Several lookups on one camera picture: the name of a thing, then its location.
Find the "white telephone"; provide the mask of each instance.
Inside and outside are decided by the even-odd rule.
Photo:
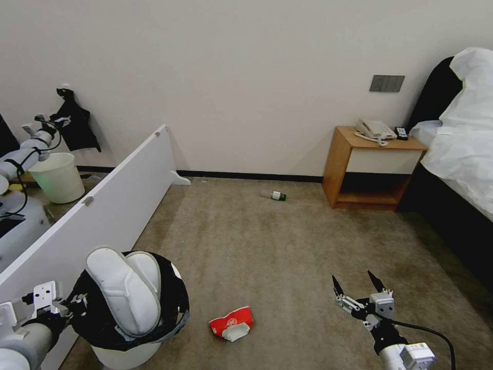
[[[368,121],[360,119],[356,124],[359,132],[354,134],[362,139],[374,141],[380,146],[386,146],[388,143],[384,140],[396,139],[397,135],[390,129],[389,126],[380,121]]]

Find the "remote control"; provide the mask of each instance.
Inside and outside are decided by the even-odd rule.
[[[395,133],[397,134],[397,140],[407,140],[406,129],[403,127],[396,127]]]

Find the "black cable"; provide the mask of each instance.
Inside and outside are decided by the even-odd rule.
[[[60,130],[57,128],[56,129],[58,131],[58,144],[55,145],[54,147],[51,147],[51,148],[46,148],[46,149],[40,149],[40,152],[47,152],[47,151],[50,151],[50,150],[53,150],[53,149],[56,149],[60,146],[60,144],[62,143],[62,133],[60,132]]]
[[[22,165],[24,163],[26,163],[26,161],[29,159],[29,157],[31,155],[33,155],[34,153],[46,152],[46,151],[49,151],[49,150],[56,149],[62,143],[62,133],[60,132],[59,129],[57,129],[57,131],[58,131],[58,135],[59,135],[59,140],[58,140],[58,144],[57,145],[55,145],[54,147],[51,147],[51,148],[47,148],[47,149],[38,149],[38,148],[35,148],[31,153],[29,153],[26,156],[26,158],[23,159],[23,161],[21,163],[19,163],[19,165],[22,167]],[[15,212],[7,212],[3,216],[0,216],[0,218],[6,218],[6,217],[10,217],[10,216],[16,216],[16,215],[18,215],[26,207],[27,200],[28,200],[27,186],[24,184],[24,182],[22,181],[22,178],[21,177],[22,177],[22,174],[21,174],[20,170],[17,169],[17,178],[19,179],[19,182],[21,183],[22,189],[24,191],[24,204],[17,211],[15,211]]]
[[[430,333],[435,334],[436,336],[442,338],[445,342],[447,342],[448,349],[450,350],[450,368],[451,368],[451,370],[456,370],[456,351],[453,349],[453,345],[452,345],[452,342],[450,341],[450,339],[448,339],[445,335],[443,335],[439,331],[427,328],[425,326],[408,324],[408,323],[401,322],[401,321],[387,319],[386,317],[383,317],[382,315],[380,315],[379,313],[376,313],[376,312],[373,315],[381,318],[382,320],[387,320],[391,324],[400,325],[400,326],[404,326],[404,327],[408,327],[408,328],[416,329],[416,330],[427,331],[427,332],[430,332]]]
[[[19,182],[21,183],[21,186],[22,186],[22,189],[24,191],[24,204],[22,205],[22,207],[20,207],[17,211],[15,212],[7,212],[6,214],[0,216],[0,218],[6,218],[6,217],[10,217],[10,216],[16,216],[20,213],[20,211],[22,211],[25,206],[27,205],[27,199],[28,199],[28,195],[27,195],[27,187],[25,186],[24,182],[22,181],[21,179],[21,172],[17,169],[17,177],[19,179]]]

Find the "plastic bottle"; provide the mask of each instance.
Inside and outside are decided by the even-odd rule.
[[[278,191],[270,191],[270,190],[262,190],[260,192],[260,195],[263,196],[264,198],[270,198],[274,200],[286,200],[286,194],[282,194],[281,192]]]

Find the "red paper cup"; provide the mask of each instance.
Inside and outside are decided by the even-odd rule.
[[[215,335],[231,342],[247,335],[252,324],[253,317],[249,306],[238,308],[222,318],[209,321],[209,326]]]

